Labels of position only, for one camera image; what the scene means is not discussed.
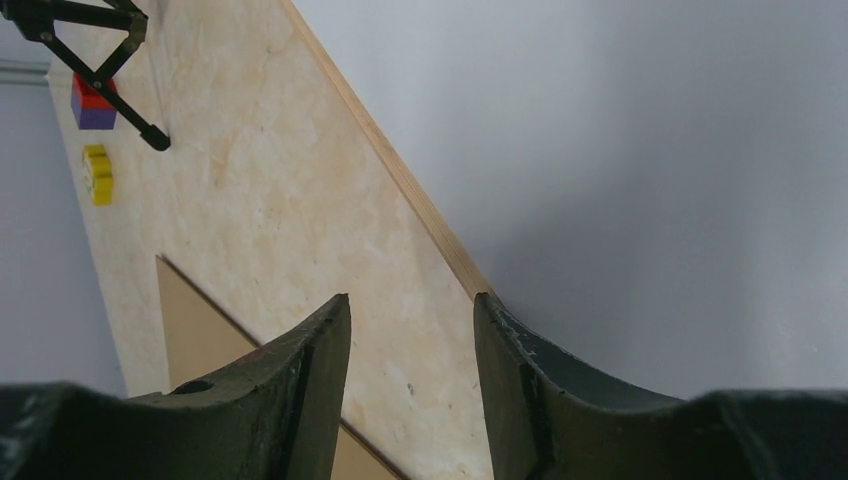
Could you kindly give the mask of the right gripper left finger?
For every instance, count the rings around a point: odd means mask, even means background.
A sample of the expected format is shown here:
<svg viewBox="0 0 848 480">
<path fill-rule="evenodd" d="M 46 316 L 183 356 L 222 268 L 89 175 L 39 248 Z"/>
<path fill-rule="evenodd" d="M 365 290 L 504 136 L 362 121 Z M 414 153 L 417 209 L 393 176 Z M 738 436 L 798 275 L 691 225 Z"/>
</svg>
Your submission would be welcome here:
<svg viewBox="0 0 848 480">
<path fill-rule="evenodd" d="M 168 394 L 1 389 L 5 479 L 327 479 L 351 344 L 348 297 Z"/>
</svg>

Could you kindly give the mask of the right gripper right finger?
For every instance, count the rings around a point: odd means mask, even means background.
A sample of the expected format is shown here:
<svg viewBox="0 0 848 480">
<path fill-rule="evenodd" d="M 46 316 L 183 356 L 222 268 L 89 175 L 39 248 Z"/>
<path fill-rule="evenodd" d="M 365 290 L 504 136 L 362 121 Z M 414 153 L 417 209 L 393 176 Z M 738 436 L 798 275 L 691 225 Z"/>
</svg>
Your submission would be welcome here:
<svg viewBox="0 0 848 480">
<path fill-rule="evenodd" d="M 498 479 L 843 479 L 842 390 L 718 390 L 681 400 L 606 374 L 474 300 Z"/>
</svg>

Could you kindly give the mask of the blue landscape photo print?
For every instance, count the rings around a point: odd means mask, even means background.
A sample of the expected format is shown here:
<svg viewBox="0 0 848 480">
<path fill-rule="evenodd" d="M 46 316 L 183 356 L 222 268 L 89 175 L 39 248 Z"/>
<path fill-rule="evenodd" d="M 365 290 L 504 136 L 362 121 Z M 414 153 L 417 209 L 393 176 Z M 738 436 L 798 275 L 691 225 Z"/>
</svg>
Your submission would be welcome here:
<svg viewBox="0 0 848 480">
<path fill-rule="evenodd" d="M 677 397 L 847 385 L 843 1 L 301 1 L 508 309 Z"/>
</svg>

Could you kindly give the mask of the pink wooden picture frame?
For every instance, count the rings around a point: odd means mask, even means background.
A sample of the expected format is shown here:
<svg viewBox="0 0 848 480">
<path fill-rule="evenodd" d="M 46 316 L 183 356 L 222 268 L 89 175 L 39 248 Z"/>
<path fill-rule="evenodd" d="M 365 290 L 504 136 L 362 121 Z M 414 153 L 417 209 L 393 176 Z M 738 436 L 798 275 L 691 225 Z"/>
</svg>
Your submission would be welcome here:
<svg viewBox="0 0 848 480">
<path fill-rule="evenodd" d="M 441 212 L 427 195 L 397 150 L 363 105 L 294 2 L 283 1 L 281 5 L 287 12 L 294 29 L 302 37 L 315 57 L 319 67 L 340 95 L 385 170 L 409 204 L 411 210 L 415 213 L 430 240 L 438 249 L 445 263 L 463 287 L 468 297 L 473 299 L 477 294 L 482 292 L 494 295 L 495 290 L 491 287 L 488 280 L 471 258 L 471 255 L 445 221 Z"/>
</svg>

